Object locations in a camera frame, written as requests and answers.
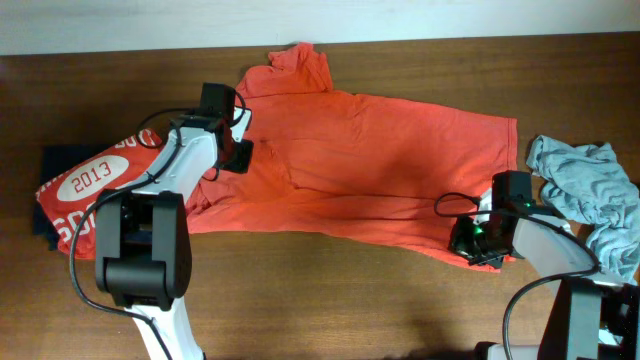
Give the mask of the plain orange-red t-shirt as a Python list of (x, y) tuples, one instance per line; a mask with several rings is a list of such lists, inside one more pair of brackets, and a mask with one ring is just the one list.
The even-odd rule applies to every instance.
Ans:
[(193, 233), (316, 232), (463, 266), (454, 216), (517, 166), (513, 118), (337, 90), (302, 43), (250, 68), (245, 174), (210, 171), (187, 202)]

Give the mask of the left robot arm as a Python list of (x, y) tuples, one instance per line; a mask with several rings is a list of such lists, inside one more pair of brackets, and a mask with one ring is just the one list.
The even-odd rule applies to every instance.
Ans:
[(111, 311), (134, 320), (152, 359), (202, 359), (186, 311), (192, 251), (185, 204), (208, 171), (247, 172), (252, 113), (228, 85), (206, 83), (199, 105), (170, 122), (164, 148), (96, 208), (95, 278)]

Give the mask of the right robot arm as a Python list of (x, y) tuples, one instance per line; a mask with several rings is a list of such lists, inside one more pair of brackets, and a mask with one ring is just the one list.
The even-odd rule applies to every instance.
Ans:
[[(502, 320), (502, 339), (481, 342), (477, 359), (639, 360), (639, 288), (606, 269), (569, 224), (532, 194), (531, 176), (505, 171), (492, 178), (490, 201), (454, 215), (449, 249), (471, 266), (502, 267), (524, 259), (539, 279), (518, 290)], [(516, 303), (529, 291), (549, 287), (555, 300), (542, 340), (514, 345), (509, 324)]]

